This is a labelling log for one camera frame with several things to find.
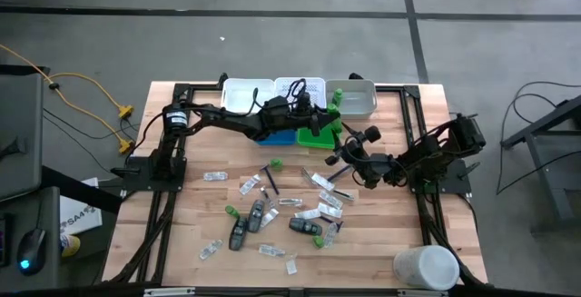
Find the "green plastic basket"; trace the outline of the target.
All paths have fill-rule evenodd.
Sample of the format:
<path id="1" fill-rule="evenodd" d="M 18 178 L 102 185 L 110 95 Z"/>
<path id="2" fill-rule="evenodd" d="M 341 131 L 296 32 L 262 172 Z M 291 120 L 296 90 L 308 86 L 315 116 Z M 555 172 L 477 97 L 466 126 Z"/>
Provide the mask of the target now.
<path id="1" fill-rule="evenodd" d="M 321 129 L 319 136 L 314 136 L 308 128 L 301 128 L 298 130 L 297 143 L 306 147 L 332 150 L 335 147 L 332 126 L 327 125 Z"/>

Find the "printed adhesive strips wrapper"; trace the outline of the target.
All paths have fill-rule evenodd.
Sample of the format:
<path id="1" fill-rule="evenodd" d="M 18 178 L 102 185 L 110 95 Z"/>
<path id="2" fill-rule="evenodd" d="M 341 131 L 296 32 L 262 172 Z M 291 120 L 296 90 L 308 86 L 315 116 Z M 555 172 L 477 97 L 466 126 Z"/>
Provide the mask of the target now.
<path id="1" fill-rule="evenodd" d="M 269 255 L 272 257 L 283 257 L 286 254 L 284 250 L 267 244 L 260 245 L 259 253 Z"/>

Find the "yellow and white cup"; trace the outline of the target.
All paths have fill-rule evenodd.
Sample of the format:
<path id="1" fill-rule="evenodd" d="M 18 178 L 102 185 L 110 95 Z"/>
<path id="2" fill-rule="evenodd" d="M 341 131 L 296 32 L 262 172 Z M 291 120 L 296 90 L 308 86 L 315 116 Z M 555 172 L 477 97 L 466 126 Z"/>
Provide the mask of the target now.
<path id="1" fill-rule="evenodd" d="M 78 237 L 69 234 L 60 235 L 60 254 L 62 258 L 76 255 L 81 247 L 81 241 Z"/>

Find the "black side table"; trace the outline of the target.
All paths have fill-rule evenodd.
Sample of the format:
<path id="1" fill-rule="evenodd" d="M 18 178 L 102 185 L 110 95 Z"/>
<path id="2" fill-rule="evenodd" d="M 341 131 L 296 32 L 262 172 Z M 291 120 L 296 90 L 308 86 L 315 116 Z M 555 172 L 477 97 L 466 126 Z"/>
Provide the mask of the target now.
<path id="1" fill-rule="evenodd" d="M 550 202 L 554 219 L 531 228 L 533 235 L 581 228 L 568 195 L 581 193 L 581 95 L 566 100 L 547 115 L 503 140 L 500 145 L 510 149 L 524 143 L 530 152 L 534 168 L 498 189 L 503 193 L 531 175 Z"/>

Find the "white plastic cup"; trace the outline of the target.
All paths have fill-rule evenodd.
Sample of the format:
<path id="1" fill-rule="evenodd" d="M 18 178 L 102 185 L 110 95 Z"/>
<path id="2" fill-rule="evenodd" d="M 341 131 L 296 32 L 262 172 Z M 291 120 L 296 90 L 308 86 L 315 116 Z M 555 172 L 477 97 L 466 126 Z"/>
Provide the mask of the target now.
<path id="1" fill-rule="evenodd" d="M 407 285 L 445 291 L 459 279 L 459 265 L 448 249 L 427 245 L 402 251 L 393 260 L 396 277 Z"/>

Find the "white plastic bin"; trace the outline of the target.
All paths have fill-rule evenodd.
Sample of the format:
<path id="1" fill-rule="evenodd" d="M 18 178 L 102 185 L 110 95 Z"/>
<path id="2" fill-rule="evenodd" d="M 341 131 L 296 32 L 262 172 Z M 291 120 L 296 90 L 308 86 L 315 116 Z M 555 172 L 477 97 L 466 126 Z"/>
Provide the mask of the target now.
<path id="1" fill-rule="evenodd" d="M 221 107 L 227 111 L 253 114 L 275 96 L 275 84 L 271 79 L 229 78 L 222 88 Z"/>
<path id="2" fill-rule="evenodd" d="M 337 89 L 342 91 L 338 104 L 342 119 L 368 119 L 378 107 L 375 84 L 365 79 L 330 79 L 326 82 L 327 102 Z"/>

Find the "white printed box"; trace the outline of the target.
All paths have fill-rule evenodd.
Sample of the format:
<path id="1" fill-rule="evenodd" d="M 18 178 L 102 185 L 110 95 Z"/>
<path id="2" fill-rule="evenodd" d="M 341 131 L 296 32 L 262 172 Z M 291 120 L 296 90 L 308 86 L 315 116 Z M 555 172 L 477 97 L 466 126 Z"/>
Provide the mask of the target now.
<path id="1" fill-rule="evenodd" d="M 100 209 L 60 196 L 60 234 L 76 235 L 103 225 Z"/>

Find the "blue plastic basket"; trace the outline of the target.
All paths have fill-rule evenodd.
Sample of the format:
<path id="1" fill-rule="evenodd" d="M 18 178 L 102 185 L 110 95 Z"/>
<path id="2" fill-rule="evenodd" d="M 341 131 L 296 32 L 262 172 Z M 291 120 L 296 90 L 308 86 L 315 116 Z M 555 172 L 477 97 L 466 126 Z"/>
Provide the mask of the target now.
<path id="1" fill-rule="evenodd" d="M 256 141 L 261 146 L 294 145 L 297 139 L 296 130 L 284 130 L 270 134 L 262 141 Z"/>

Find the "dark grey panel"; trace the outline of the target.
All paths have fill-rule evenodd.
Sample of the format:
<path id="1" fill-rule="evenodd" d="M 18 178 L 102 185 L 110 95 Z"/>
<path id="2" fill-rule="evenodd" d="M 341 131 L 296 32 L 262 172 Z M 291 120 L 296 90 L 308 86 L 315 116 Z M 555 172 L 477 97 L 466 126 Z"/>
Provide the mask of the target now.
<path id="1" fill-rule="evenodd" d="M 0 65 L 0 201 L 41 184 L 43 79 L 28 66 Z"/>

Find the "silver mounting bracket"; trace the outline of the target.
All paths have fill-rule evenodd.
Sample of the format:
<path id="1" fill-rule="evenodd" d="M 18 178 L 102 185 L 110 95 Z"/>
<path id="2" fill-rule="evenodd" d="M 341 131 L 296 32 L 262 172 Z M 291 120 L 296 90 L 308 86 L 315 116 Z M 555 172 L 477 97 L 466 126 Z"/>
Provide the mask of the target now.
<path id="1" fill-rule="evenodd" d="M 448 292 L 402 289 L 397 291 L 397 297 L 449 297 L 449 296 Z"/>
<path id="2" fill-rule="evenodd" d="M 194 287 L 162 287 L 146 289 L 143 297 L 184 297 L 193 296 L 195 293 Z"/>

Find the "grey Dove deodorant stick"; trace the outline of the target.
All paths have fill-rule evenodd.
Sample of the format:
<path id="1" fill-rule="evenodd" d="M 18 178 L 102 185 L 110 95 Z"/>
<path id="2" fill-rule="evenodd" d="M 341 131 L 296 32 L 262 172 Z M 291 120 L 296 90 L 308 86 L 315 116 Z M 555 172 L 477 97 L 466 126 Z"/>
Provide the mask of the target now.
<path id="1" fill-rule="evenodd" d="M 261 228 L 261 221 L 264 215 L 265 203 L 263 200 L 256 200 L 249 212 L 247 230 L 250 233 L 257 233 Z"/>
<path id="2" fill-rule="evenodd" d="M 231 229 L 229 236 L 229 249 L 231 251 L 239 251 L 242 248 L 245 241 L 246 232 L 247 219 L 241 216 L 237 219 Z"/>
<path id="3" fill-rule="evenodd" d="M 307 219 L 303 218 L 290 218 L 289 228 L 297 233 L 304 233 L 312 236 L 318 236 L 322 234 L 322 227 Z"/>

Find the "black computer mouse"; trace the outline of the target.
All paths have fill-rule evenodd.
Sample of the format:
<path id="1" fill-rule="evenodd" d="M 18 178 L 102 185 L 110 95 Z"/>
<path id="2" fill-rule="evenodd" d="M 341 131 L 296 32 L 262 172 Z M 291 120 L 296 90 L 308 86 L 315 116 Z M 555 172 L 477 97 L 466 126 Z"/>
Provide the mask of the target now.
<path id="1" fill-rule="evenodd" d="M 17 267 L 22 275 L 40 272 L 45 263 L 46 230 L 34 228 L 24 234 L 17 247 Z"/>

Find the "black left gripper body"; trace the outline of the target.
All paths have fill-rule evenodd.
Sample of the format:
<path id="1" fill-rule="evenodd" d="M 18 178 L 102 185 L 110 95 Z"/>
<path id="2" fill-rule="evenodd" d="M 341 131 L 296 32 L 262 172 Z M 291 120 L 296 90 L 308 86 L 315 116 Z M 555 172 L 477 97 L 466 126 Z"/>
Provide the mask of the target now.
<path id="1" fill-rule="evenodd" d="M 310 105 L 306 109 L 299 110 L 290 104 L 287 104 L 285 108 L 286 114 L 283 119 L 284 129 L 296 130 L 308 128 L 314 130 L 322 129 L 328 125 L 328 112 L 325 108 Z"/>

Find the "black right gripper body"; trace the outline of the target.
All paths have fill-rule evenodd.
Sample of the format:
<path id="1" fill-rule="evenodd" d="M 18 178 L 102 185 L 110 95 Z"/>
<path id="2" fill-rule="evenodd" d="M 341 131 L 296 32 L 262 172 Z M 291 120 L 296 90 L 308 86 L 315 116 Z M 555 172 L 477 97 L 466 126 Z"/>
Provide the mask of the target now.
<path id="1" fill-rule="evenodd" d="M 372 153 L 368 158 L 358 160 L 354 168 L 363 182 L 363 186 L 374 189 L 378 183 L 390 183 L 394 170 L 394 157 L 392 154 Z"/>

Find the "white perforated basket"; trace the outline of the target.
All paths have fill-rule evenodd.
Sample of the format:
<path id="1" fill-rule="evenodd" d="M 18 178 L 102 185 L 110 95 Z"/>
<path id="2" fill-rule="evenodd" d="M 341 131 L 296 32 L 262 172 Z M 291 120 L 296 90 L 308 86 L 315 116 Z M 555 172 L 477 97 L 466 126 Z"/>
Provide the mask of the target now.
<path id="1" fill-rule="evenodd" d="M 290 90 L 293 82 L 299 81 L 300 77 L 279 77 L 274 81 L 275 94 L 285 96 Z M 320 77 L 305 77 L 306 92 L 310 95 L 312 105 L 320 108 L 327 107 L 326 82 Z"/>

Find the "dark grey desk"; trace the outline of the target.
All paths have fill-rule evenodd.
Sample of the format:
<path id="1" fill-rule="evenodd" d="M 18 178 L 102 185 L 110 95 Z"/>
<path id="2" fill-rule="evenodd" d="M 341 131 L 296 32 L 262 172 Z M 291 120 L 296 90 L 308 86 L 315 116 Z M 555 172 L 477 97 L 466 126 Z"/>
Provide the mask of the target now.
<path id="1" fill-rule="evenodd" d="M 0 214 L 9 219 L 6 239 L 8 261 L 0 266 L 0 292 L 21 292 L 56 288 L 59 284 L 60 254 L 60 191 L 56 187 L 22 195 L 0 203 Z M 45 230 L 44 266 L 33 275 L 19 269 L 18 245 L 34 228 Z"/>

